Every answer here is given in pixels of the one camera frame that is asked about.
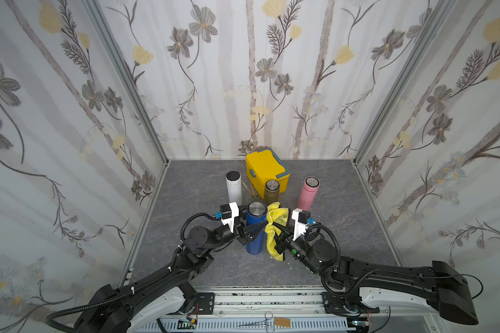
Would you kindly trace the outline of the white thermos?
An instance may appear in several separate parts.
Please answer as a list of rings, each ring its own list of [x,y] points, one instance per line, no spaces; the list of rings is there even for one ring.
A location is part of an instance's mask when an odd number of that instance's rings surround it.
[[[240,172],[231,170],[226,174],[226,186],[230,203],[243,205],[242,176]]]

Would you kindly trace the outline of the pink thermos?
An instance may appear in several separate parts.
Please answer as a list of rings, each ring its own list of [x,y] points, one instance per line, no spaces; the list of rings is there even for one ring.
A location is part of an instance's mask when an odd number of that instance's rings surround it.
[[[320,181],[315,176],[308,176],[304,180],[301,193],[297,202],[297,208],[311,211],[311,207],[318,193]]]

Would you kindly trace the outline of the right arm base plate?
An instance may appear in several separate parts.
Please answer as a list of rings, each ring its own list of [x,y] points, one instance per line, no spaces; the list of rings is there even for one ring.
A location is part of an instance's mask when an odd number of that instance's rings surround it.
[[[378,314],[380,309],[365,305],[359,294],[351,294],[347,297],[339,297],[329,292],[322,293],[324,310],[327,314],[338,316],[361,316],[368,314]]]

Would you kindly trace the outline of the blue thermos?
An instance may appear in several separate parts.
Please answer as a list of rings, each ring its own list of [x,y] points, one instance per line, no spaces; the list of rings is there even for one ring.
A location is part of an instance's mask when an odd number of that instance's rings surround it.
[[[268,207],[260,202],[254,201],[247,205],[247,233],[249,242],[246,250],[251,255],[258,255],[263,250],[265,242],[265,226],[267,222]]]

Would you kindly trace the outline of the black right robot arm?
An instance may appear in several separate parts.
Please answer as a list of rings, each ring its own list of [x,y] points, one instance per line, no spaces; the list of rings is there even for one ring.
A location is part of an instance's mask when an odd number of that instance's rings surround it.
[[[409,294],[426,301],[450,322],[475,326],[479,319],[474,307],[467,275],[451,265],[433,261],[430,266],[397,267],[372,264],[340,255],[338,240],[323,225],[309,227],[309,237],[294,236],[294,228],[273,223],[275,250],[290,253],[310,273],[319,277],[323,288],[364,311],[369,309],[361,296],[362,288],[378,288]]]

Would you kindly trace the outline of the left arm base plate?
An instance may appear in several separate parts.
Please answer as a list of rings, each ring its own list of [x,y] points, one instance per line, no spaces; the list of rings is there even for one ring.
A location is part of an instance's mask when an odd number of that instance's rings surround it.
[[[215,306],[215,294],[214,293],[198,293],[191,296],[184,303],[181,311],[185,315],[198,314],[200,315],[212,315]]]

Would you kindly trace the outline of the gold thermos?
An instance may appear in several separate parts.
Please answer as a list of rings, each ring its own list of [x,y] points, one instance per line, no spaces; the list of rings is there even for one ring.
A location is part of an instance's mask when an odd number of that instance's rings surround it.
[[[277,180],[268,180],[265,183],[264,201],[266,205],[271,205],[279,201],[280,184]]]

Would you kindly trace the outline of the yellow grey cleaning cloth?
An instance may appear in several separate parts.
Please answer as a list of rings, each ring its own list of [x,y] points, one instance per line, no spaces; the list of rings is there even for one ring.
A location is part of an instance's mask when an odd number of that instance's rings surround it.
[[[281,235],[281,229],[275,226],[274,223],[281,227],[286,227],[288,224],[289,209],[282,208],[278,201],[269,204],[267,209],[267,225],[265,226],[265,233],[267,234],[267,251],[273,259],[283,261],[284,254],[280,254],[275,249],[278,243],[276,239]]]

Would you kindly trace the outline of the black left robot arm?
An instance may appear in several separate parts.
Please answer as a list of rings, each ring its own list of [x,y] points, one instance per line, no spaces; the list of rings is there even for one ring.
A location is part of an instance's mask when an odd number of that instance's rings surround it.
[[[146,314],[147,308],[159,305],[163,296],[172,289],[182,294],[183,304],[168,312],[179,312],[187,305],[194,305],[196,291],[190,280],[212,264],[211,253],[233,240],[243,245],[254,241],[267,224],[262,221],[246,226],[236,217],[233,230],[228,225],[214,230],[194,226],[161,269],[117,289],[107,284],[87,305],[54,312],[44,322],[61,332],[131,332],[140,327],[139,319]]]

